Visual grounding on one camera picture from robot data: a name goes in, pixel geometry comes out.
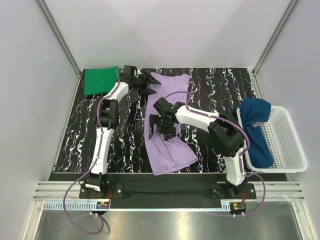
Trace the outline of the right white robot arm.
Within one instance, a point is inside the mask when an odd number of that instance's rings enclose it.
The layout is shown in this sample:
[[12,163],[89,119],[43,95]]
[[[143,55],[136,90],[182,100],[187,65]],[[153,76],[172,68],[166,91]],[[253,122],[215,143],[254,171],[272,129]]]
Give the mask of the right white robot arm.
[[188,103],[172,104],[159,98],[153,108],[156,113],[149,116],[149,137],[155,133],[165,141],[176,137],[176,125],[185,124],[209,133],[213,150],[221,155],[226,167],[226,183],[213,183],[212,196],[216,199],[239,198],[247,184],[242,155],[246,134],[231,112],[213,113],[193,108]]

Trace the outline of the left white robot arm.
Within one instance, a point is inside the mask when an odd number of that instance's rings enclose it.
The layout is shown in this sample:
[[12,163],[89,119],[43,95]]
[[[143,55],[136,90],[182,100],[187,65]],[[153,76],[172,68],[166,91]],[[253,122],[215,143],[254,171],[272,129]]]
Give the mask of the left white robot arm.
[[109,93],[103,96],[96,107],[96,141],[92,161],[88,171],[81,177],[83,180],[81,192],[92,193],[97,198],[103,198],[108,190],[107,163],[112,137],[117,129],[119,103],[130,90],[140,90],[149,96],[156,93],[150,85],[160,85],[147,70],[139,70],[136,66],[126,65],[123,69],[116,68],[116,83]]

